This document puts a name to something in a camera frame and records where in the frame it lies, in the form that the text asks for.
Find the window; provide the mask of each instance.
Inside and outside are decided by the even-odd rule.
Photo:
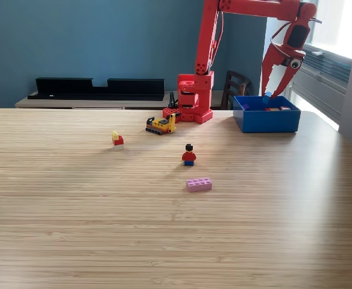
[[[308,0],[317,5],[307,44],[352,59],[352,0]]]

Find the small lego figure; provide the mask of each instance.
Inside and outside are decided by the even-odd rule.
[[[116,131],[112,132],[113,149],[119,151],[124,149],[124,139]]]
[[[193,146],[189,143],[186,145],[186,152],[181,157],[181,161],[184,161],[185,166],[193,166],[193,162],[196,160],[196,155],[192,152]]]

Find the red lego brick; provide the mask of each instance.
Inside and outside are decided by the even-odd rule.
[[[124,144],[124,139],[122,138],[121,135],[118,136],[118,140],[113,141],[114,146],[119,146]]]
[[[181,109],[179,108],[164,108],[163,109],[163,117],[166,118],[167,116],[171,115],[172,113],[181,113]],[[176,117],[175,123],[178,123],[181,120],[180,116]]]

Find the cable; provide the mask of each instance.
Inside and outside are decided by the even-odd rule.
[[[284,24],[281,28],[279,28],[279,30],[273,35],[271,36],[271,44],[274,45],[274,47],[276,49],[278,49],[283,55],[285,55],[286,57],[290,58],[290,55],[288,55],[287,53],[284,53],[277,45],[275,45],[275,43],[272,42],[272,40],[280,33],[280,31],[283,30],[284,27],[290,25],[291,22],[287,22],[286,24]]]

